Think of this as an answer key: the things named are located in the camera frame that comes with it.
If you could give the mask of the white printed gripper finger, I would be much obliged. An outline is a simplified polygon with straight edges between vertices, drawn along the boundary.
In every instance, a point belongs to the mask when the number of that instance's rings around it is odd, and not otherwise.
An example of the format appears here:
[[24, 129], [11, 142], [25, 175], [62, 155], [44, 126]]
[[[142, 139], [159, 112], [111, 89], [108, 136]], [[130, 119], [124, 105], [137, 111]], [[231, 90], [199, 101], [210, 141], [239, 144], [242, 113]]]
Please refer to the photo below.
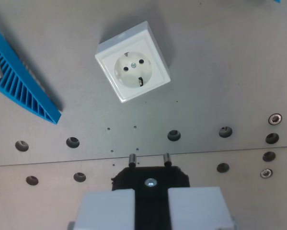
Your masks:
[[87, 192], [75, 221], [75, 230], [133, 230], [135, 191]]
[[233, 230], [235, 223], [219, 187], [168, 189], [173, 230]]

